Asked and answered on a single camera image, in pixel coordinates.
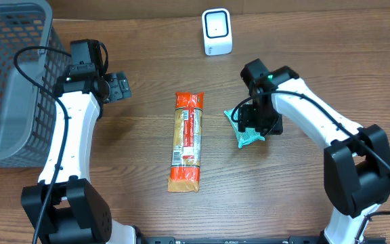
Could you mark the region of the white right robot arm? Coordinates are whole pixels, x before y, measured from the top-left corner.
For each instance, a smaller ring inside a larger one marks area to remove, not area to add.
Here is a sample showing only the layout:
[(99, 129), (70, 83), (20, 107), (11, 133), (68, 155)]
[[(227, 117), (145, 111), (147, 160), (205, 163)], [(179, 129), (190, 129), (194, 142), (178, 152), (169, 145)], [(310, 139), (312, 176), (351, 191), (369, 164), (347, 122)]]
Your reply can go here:
[(370, 214), (390, 195), (390, 145), (377, 125), (362, 127), (319, 99), (291, 68), (268, 71), (262, 61), (240, 76), (252, 103), (233, 112), (238, 131), (280, 135), (288, 117), (324, 151), (324, 190), (334, 209), (319, 243), (368, 243)]

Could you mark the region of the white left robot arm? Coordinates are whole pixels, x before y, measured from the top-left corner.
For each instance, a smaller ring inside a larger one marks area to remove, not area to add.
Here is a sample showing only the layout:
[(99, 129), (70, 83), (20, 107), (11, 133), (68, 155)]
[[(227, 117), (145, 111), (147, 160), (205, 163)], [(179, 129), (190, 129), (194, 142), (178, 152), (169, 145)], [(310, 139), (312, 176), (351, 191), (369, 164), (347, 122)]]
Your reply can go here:
[(125, 73), (92, 77), (87, 87), (61, 76), (48, 93), (56, 123), (37, 185), (22, 190), (21, 204), (34, 227), (33, 243), (140, 243), (136, 227), (112, 218), (91, 185), (92, 135), (103, 105), (131, 96)]

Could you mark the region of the grey plastic mesh basket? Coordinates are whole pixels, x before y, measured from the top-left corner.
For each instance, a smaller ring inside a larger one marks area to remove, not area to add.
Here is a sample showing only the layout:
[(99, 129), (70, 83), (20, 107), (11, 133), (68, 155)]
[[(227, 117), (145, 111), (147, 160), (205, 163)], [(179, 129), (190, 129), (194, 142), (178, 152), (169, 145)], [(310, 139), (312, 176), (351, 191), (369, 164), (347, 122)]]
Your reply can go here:
[(0, 1), (0, 167), (44, 166), (56, 120), (51, 90), (71, 63), (44, 0)]

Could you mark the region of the white barcode scanner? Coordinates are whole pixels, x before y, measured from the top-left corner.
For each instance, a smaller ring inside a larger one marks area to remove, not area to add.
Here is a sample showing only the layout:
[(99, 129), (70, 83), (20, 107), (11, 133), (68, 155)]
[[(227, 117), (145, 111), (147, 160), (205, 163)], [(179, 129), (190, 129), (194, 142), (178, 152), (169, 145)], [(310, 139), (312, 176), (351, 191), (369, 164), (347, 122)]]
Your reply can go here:
[(208, 9), (202, 13), (201, 20), (205, 54), (229, 54), (233, 48), (229, 11), (225, 8)]

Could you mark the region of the long orange noodle package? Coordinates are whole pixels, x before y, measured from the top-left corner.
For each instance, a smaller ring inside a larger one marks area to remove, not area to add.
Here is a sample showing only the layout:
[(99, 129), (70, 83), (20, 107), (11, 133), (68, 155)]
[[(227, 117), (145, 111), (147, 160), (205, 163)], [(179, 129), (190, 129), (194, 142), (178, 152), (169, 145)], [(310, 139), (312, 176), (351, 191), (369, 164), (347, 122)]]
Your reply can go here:
[(177, 92), (169, 192), (198, 192), (204, 94)]

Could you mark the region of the teal tissue packet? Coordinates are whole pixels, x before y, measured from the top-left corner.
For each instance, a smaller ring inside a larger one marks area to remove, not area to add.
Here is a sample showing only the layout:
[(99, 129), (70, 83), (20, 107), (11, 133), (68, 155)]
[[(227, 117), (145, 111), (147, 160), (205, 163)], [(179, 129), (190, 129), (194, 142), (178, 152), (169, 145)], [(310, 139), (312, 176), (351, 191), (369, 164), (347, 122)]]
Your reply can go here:
[(224, 115), (227, 117), (230, 125), (232, 126), (232, 129), (234, 130), (239, 149), (258, 140), (265, 141), (265, 138), (261, 136), (259, 132), (256, 132), (253, 128), (247, 128), (245, 132), (239, 132), (238, 124), (232, 121), (232, 111), (232, 109), (225, 110)]

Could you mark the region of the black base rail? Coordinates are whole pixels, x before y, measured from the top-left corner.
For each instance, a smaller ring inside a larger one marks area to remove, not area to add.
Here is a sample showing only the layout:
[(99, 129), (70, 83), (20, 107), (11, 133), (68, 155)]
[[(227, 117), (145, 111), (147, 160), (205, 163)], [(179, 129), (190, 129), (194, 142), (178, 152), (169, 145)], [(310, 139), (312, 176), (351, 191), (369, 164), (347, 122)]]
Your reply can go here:
[(147, 244), (317, 244), (327, 243), (320, 237), (291, 236), (281, 239), (176, 239), (174, 237), (143, 237), (137, 243)]

